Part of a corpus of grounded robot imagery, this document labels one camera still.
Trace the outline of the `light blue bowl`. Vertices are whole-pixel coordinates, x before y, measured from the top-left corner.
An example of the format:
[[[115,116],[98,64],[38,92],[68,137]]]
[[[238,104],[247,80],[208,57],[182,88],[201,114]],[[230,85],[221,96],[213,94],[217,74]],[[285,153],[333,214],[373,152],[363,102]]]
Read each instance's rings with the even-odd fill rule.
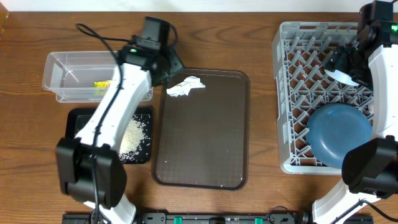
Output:
[[[329,76],[332,77],[334,80],[343,83],[345,85],[349,85],[349,86],[359,86],[358,83],[352,81],[351,77],[339,70],[335,70],[334,72],[329,71],[327,69],[325,69],[325,73]]]

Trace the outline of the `yellow snack wrapper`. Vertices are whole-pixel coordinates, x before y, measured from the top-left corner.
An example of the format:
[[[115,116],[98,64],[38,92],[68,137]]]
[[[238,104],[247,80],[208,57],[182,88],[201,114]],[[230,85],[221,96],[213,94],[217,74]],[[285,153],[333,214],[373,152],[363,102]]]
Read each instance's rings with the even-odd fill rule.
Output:
[[[107,92],[110,84],[111,84],[111,80],[94,82],[93,87],[95,88],[95,95],[96,96],[104,95]]]

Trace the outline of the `dark blue plate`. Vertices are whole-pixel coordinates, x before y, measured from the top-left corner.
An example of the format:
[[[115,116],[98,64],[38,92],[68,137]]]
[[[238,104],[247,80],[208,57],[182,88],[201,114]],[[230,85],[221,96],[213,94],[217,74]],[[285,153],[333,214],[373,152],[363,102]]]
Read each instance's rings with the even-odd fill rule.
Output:
[[[360,110],[346,104],[330,104],[315,110],[307,121],[305,138],[322,164],[341,169],[345,155],[368,142],[372,126]]]

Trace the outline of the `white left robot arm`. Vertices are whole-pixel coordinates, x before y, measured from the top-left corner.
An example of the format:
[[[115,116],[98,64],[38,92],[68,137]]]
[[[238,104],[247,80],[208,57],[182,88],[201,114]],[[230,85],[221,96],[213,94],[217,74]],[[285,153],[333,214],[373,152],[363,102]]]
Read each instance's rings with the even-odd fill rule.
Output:
[[[127,199],[127,174],[119,149],[139,102],[153,86],[167,83],[183,63],[173,47],[126,46],[115,54],[110,86],[90,120],[73,138],[56,145],[60,190],[92,207],[90,223],[133,223],[136,207]]]

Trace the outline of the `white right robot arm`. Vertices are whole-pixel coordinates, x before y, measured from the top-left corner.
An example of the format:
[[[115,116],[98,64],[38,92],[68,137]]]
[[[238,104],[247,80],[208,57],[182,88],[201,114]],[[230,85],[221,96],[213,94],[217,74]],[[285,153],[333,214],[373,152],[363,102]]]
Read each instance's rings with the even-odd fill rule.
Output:
[[[373,91],[368,142],[350,150],[341,180],[312,205],[312,223],[343,223],[365,206],[385,219],[374,203],[397,193],[397,22],[393,1],[361,7],[356,42],[339,46],[324,68],[333,79]]]

